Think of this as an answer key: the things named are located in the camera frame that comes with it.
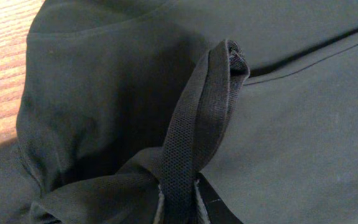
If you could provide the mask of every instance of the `fabric loop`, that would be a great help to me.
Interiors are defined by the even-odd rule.
[[[222,41],[197,64],[173,112],[162,152],[165,223],[188,223],[195,175],[212,158],[249,68],[238,45]]]

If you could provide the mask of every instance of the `wood grain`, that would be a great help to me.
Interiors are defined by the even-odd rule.
[[[16,136],[25,78],[25,38],[41,0],[0,0],[0,143]]]

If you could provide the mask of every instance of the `wooden surface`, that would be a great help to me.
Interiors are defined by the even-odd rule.
[[[0,0],[0,143],[16,136],[25,78],[25,38],[41,0]]]

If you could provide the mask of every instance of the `stitching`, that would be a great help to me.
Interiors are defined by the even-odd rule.
[[[314,63],[312,63],[312,64],[310,64],[310,65],[308,65],[308,66],[306,66],[306,67],[303,67],[303,68],[301,68],[301,69],[299,69],[299,70],[297,70],[297,71],[295,71],[295,72],[289,73],[289,74],[287,74],[287,75],[283,75],[283,76],[280,76],[280,77],[275,77],[275,78],[271,78],[271,79],[268,79],[268,80],[263,80],[263,81],[255,82],[255,83],[248,83],[248,84],[245,84],[244,86],[254,85],[254,84],[259,84],[259,83],[265,83],[265,82],[269,82],[269,81],[273,81],[273,80],[278,80],[278,79],[281,79],[281,78],[286,78],[286,77],[289,77],[289,76],[291,76],[291,75],[295,75],[295,74],[297,74],[297,73],[299,73],[299,72],[302,72],[302,71],[304,71],[304,70],[306,70],[306,69],[308,69],[308,68],[310,68],[310,67],[312,67],[312,66],[314,66],[314,65],[316,65],[316,64],[318,64],[318,63],[320,63],[320,62],[323,62],[323,61],[325,61],[325,60],[327,60],[327,59],[330,59],[330,58],[333,57],[333,56],[336,56],[336,55],[339,55],[339,54],[341,54],[341,53],[344,53],[344,52],[346,52],[346,51],[348,51],[348,50],[350,50],[350,49],[352,49],[352,48],[354,48],[354,47],[357,47],[357,46],[358,46],[358,44],[355,44],[355,45],[353,45],[353,46],[351,46],[351,47],[348,47],[348,48],[346,48],[346,49],[344,49],[344,50],[341,50],[341,51],[339,51],[339,52],[336,52],[335,54],[332,54],[332,55],[329,55],[329,56],[327,56],[327,57],[324,57],[324,58],[318,60],[317,62],[314,62]]]
[[[107,33],[107,32],[112,32],[118,29],[121,29],[125,26],[131,25],[134,22],[139,22],[137,23],[137,25],[140,25],[143,22],[147,22],[150,19],[153,19],[161,14],[163,14],[164,12],[168,11],[169,9],[171,9],[179,0],[168,0],[167,2],[163,3],[161,6],[151,10],[150,12],[146,12],[145,14],[126,20],[126,21],[122,21],[122,22],[118,22],[115,24],[109,24],[109,25],[105,25],[105,26],[101,26],[101,27],[95,27],[95,28],[91,28],[91,29],[86,29],[86,30],[81,30],[81,31],[77,31],[77,32],[61,32],[61,33],[49,33],[49,34],[44,34],[44,33],[39,33],[39,32],[34,32],[34,33],[29,33],[27,35],[27,38],[35,38],[35,39],[51,39],[51,38],[59,38],[59,39],[73,39],[73,38],[78,38],[79,35],[83,35],[83,36],[94,36],[94,35],[99,35],[99,34],[103,34],[103,33]]]

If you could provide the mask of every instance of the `dark green fabric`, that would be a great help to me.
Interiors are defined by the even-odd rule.
[[[0,149],[0,223],[28,220],[31,202],[36,212],[50,192],[107,178],[161,146],[196,62],[225,38],[254,77],[206,179],[243,222],[357,223],[351,0],[46,0],[27,38],[18,143]],[[147,181],[142,198],[157,192]]]
[[[197,223],[193,188],[200,170],[194,168],[206,164],[220,145],[238,92],[248,76],[239,47],[231,40],[222,41],[205,54],[186,84],[172,115],[160,161],[140,157],[140,161],[149,162],[149,170],[137,170],[142,163],[133,159],[124,165],[128,169],[114,175],[54,190],[32,204],[31,222],[127,223],[128,219],[139,219],[141,223],[152,223],[158,206],[158,179],[165,196],[164,223]],[[210,131],[203,136],[200,131],[206,126]],[[197,144],[207,140],[211,144]],[[160,172],[152,175],[154,169]]]
[[[358,34],[248,79],[202,173],[244,223],[358,223]]]

